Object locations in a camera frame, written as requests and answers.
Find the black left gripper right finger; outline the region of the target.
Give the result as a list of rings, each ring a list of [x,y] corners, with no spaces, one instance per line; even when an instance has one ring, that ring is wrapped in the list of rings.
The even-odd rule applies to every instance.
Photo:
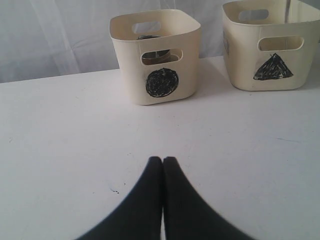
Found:
[[[163,160],[164,229],[167,240],[251,240],[214,211],[191,185],[178,160]]]

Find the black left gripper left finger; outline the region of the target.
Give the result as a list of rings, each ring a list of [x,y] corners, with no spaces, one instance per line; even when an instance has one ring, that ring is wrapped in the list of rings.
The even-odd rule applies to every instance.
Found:
[[[159,240],[163,212],[163,163],[148,159],[124,200],[80,240]]]

